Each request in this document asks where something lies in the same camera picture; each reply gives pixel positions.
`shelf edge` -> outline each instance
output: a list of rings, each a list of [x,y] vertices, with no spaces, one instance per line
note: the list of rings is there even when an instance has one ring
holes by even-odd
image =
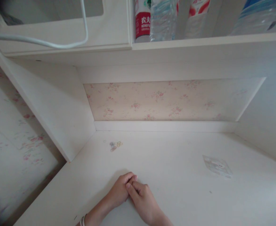
[[[229,121],[94,121],[96,131],[234,132]]]
[[[190,46],[214,46],[266,41],[276,41],[276,33],[133,43],[132,50],[167,49]]]

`bottle label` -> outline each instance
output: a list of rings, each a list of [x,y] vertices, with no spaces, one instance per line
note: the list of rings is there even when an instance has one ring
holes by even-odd
[[[135,0],[136,39],[150,34],[150,0]]]
[[[193,0],[189,9],[189,17],[205,14],[208,12],[210,0]]]

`forearm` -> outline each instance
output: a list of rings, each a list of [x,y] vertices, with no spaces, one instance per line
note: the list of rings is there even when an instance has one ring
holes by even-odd
[[[107,196],[105,196],[86,216],[85,226],[99,226],[103,219],[113,209],[112,204],[109,202]]]
[[[162,212],[151,226],[173,226],[170,219]]]

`bracelet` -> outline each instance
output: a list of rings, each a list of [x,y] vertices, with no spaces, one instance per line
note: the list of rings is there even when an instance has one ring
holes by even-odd
[[[85,216],[86,216],[86,215],[84,215],[84,216],[81,218],[81,220],[80,220],[80,226],[85,226],[85,222],[84,222]]]

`red label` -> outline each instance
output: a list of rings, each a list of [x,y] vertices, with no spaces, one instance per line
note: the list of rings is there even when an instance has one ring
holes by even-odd
[[[150,13],[140,12],[136,16],[136,39],[150,34]]]

